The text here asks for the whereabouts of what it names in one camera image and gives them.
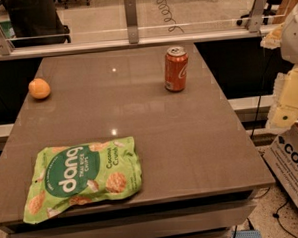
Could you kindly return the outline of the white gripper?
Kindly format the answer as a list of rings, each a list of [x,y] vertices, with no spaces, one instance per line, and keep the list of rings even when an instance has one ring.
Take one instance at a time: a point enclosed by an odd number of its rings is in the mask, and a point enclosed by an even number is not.
[[[273,103],[265,126],[289,129],[298,120],[298,65],[287,74],[278,73],[273,87]]]

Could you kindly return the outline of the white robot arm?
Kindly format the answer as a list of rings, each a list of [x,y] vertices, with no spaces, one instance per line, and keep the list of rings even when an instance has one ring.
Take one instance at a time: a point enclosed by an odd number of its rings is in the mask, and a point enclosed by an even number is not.
[[[278,73],[274,82],[273,103],[266,126],[289,129],[298,120],[298,3],[278,25],[262,39],[266,49],[281,49],[282,59],[293,64],[287,73]]]

